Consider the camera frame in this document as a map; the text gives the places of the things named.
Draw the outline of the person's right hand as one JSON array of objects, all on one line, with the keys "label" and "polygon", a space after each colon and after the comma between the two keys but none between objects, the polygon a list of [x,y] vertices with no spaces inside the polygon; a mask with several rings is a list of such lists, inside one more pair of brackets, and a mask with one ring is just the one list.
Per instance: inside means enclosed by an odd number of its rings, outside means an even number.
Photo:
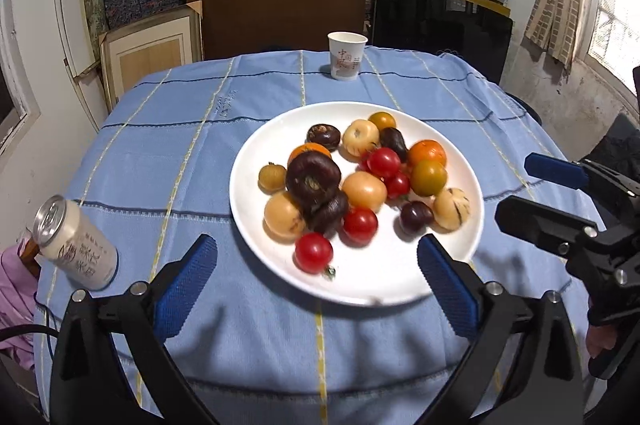
[{"label": "person's right hand", "polygon": [[605,350],[612,350],[617,341],[617,332],[612,325],[604,327],[593,327],[590,325],[586,335],[586,348],[591,358],[597,356]]}]

